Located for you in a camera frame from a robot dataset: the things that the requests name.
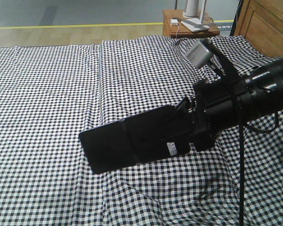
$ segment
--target white cord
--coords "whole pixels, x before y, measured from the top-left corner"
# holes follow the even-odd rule
[[[176,38],[177,38],[177,34],[178,34],[178,32],[179,32],[179,23],[177,23],[177,27],[178,27],[178,29],[177,29],[177,31],[176,31]]]

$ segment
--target black cable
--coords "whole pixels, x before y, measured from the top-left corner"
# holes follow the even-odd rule
[[[228,65],[227,59],[217,55],[219,61],[222,63],[222,66],[227,65],[226,70],[232,71],[231,65]],[[239,103],[236,95],[234,94],[233,89],[231,88],[230,81],[226,76],[223,75],[222,71],[217,68],[211,61],[208,61],[207,64],[213,71],[218,74],[226,83],[227,89],[231,95],[234,109],[238,116],[238,125],[239,125],[239,162],[240,162],[240,187],[239,187],[239,226],[244,224],[244,133],[243,133],[243,117],[239,107]]]
[[[244,222],[244,133],[242,118],[239,122],[239,161],[240,161],[240,187],[239,187],[239,226]]]

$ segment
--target checkered bedsheet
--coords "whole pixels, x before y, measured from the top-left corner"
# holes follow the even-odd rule
[[[243,37],[212,40],[240,74],[273,60]],[[199,79],[218,79],[183,56],[194,42],[149,36],[0,48],[0,225],[237,225],[236,127],[207,151],[191,145],[185,156],[101,175],[78,139],[83,130],[177,104]],[[283,111],[271,134],[245,129],[245,167],[245,225],[283,225]]]

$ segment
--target cable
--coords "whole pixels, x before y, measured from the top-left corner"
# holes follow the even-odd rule
[[[176,38],[177,38],[177,34],[178,34],[178,32],[179,32],[179,23],[177,23],[177,27],[178,27],[178,29],[177,29],[177,31],[176,31]]]
[[[215,52],[220,62],[224,63],[226,58],[223,58],[218,52]],[[224,76],[222,71],[217,68],[211,61],[208,61],[207,64],[209,67],[218,74],[224,81],[227,86],[227,89],[231,95],[231,99],[233,102],[233,107],[238,116],[238,125],[239,125],[239,162],[240,162],[240,187],[239,187],[239,226],[243,226],[244,222],[244,133],[243,133],[243,117],[239,107],[239,103],[236,95],[234,94],[233,89],[231,88],[231,84],[227,78]]]

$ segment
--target white label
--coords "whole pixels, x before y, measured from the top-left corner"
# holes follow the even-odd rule
[[[174,142],[168,142],[166,145],[168,146],[171,156],[177,155],[177,149]]]

